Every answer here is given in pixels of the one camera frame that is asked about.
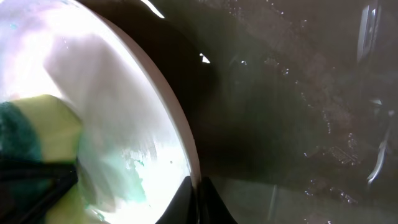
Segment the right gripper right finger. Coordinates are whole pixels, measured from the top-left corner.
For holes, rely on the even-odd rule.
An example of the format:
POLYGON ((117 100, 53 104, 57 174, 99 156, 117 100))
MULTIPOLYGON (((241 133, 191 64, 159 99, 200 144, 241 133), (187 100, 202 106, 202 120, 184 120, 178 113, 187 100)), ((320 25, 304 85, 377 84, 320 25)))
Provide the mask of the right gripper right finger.
POLYGON ((209 177, 200 185, 200 224, 237 224, 209 177))

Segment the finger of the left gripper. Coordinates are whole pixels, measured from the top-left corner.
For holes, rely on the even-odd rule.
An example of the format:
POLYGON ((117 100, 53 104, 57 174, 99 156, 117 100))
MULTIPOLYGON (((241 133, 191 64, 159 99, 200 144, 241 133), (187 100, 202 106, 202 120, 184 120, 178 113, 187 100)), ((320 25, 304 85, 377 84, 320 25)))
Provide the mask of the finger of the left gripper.
POLYGON ((1 160, 1 223, 43 223, 78 182, 71 163, 1 160))

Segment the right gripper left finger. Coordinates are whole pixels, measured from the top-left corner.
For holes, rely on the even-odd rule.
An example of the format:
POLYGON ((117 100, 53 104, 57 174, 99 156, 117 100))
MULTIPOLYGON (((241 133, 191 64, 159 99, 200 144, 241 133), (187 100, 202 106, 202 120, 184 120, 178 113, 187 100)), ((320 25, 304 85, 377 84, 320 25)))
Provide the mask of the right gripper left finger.
POLYGON ((197 205, 192 180, 186 176, 156 224, 196 224, 197 205))

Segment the green yellow sponge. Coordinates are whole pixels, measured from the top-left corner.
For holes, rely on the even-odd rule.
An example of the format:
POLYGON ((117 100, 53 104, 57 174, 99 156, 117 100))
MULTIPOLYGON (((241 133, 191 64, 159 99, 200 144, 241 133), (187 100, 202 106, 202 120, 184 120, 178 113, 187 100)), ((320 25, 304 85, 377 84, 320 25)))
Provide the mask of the green yellow sponge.
MULTIPOLYGON (((1 103, 1 160, 43 163, 76 162, 82 125, 60 99, 52 95, 1 103)), ((78 182, 44 216, 43 223, 104 223, 88 208, 78 182)))

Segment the white plate top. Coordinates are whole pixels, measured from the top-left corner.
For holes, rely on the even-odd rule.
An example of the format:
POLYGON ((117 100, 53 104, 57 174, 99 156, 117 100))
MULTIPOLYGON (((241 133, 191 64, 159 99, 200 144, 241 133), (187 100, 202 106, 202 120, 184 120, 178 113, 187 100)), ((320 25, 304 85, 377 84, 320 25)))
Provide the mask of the white plate top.
POLYGON ((78 188, 104 223, 156 223, 186 176, 196 196, 192 134, 146 53, 76 1, 2 1, 1 103, 41 95, 81 121, 78 188))

